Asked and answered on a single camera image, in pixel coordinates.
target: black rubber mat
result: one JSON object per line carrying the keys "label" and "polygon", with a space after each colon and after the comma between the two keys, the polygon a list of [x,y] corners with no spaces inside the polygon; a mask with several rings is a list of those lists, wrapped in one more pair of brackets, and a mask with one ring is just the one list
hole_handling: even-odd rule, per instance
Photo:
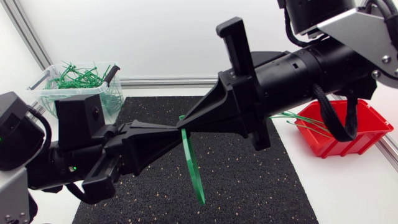
{"label": "black rubber mat", "polygon": [[[175,125],[199,97],[127,98],[117,123]],[[122,176],[116,196],[81,203],[74,223],[318,223],[274,125],[272,146],[255,151],[237,134],[192,133],[206,205],[196,198],[182,145],[139,177]]]}

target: zip tie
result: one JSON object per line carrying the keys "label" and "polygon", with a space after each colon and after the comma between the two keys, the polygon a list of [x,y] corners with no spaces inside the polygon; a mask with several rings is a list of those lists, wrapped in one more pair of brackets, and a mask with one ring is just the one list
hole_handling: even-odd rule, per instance
{"label": "zip tie", "polygon": [[192,148],[192,143],[190,138],[187,137],[187,131],[185,128],[181,129],[182,134],[182,144],[184,146],[185,158],[187,159],[188,170],[191,176],[193,188],[197,195],[198,202],[200,205],[205,204],[205,193],[203,191],[203,186],[201,184],[200,173],[198,169],[197,159],[195,157],[195,152]]}

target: clear plastic bin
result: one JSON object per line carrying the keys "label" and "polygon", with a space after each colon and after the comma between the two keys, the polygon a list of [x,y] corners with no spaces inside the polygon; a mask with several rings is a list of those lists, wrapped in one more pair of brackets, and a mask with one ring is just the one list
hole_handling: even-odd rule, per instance
{"label": "clear plastic bin", "polygon": [[[77,68],[93,68],[94,63],[74,63]],[[100,77],[103,76],[105,71],[111,70],[113,65],[117,65],[116,62],[95,62],[97,72]],[[68,88],[68,89],[57,89],[57,86],[51,85],[49,89],[47,83],[54,78],[60,78],[61,74],[65,71],[65,67],[68,65],[65,63],[51,65],[43,71],[40,77],[38,77],[31,85],[27,88],[27,95],[33,97],[37,102],[40,103],[49,113],[57,117],[55,110],[55,100],[61,100],[70,96],[75,95],[88,95],[88,94],[99,94],[101,97],[102,109],[104,112],[104,118],[106,124],[111,124],[116,121],[120,109],[124,103],[124,97],[122,94],[122,88],[118,73],[113,77],[111,82],[108,84],[104,82],[101,86],[96,88]]]}

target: red tray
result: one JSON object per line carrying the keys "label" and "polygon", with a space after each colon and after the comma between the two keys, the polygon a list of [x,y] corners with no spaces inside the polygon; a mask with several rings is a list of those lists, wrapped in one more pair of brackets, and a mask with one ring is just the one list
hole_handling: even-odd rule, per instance
{"label": "red tray", "polygon": [[[347,101],[336,100],[331,101],[331,104],[336,110],[340,121],[345,124]],[[378,142],[378,140],[380,140],[380,138],[382,138],[385,134],[394,130],[394,128],[364,100],[358,100],[357,109],[358,133],[354,141],[338,142],[335,138],[328,138],[308,128],[303,128],[300,126],[297,127],[316,156],[326,158],[328,156],[334,155],[345,156],[352,153],[358,153],[362,155],[374,143]],[[319,103],[317,101],[309,104],[298,115],[316,119],[318,121],[323,121],[320,114]],[[321,133],[327,134],[315,125],[299,119],[296,120],[295,124],[304,125]]]}

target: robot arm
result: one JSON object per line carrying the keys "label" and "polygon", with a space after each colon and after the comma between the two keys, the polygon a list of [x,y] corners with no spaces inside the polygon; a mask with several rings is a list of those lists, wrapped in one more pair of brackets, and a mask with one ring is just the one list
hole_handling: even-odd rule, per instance
{"label": "robot arm", "polygon": [[[98,95],[74,96],[56,102],[59,141],[50,144],[46,130],[40,148],[44,134],[26,117],[28,107],[15,94],[1,95],[0,104],[7,109],[0,110],[0,170],[8,171],[0,171],[6,180],[0,185],[0,215],[6,223],[32,221],[35,204],[27,187],[56,193],[65,185],[86,203],[111,198],[120,175],[139,175],[180,144],[182,128],[188,134],[252,134],[255,149],[264,149],[269,147],[264,120],[314,99],[320,100],[323,120],[334,137],[352,140],[356,100],[370,99],[376,80],[398,87],[397,11],[388,0],[369,2],[378,5],[382,17],[369,14],[369,8],[354,8],[351,0],[279,0],[288,38],[301,46],[293,53],[250,52],[242,19],[220,24],[216,31],[225,41],[232,68],[218,74],[213,89],[176,126],[138,121],[105,125]],[[296,34],[321,36],[301,42],[290,23]],[[345,126],[333,114],[327,93],[347,96]],[[84,193],[74,185],[78,180],[84,180]],[[10,190],[23,196],[16,207],[6,203]]]}

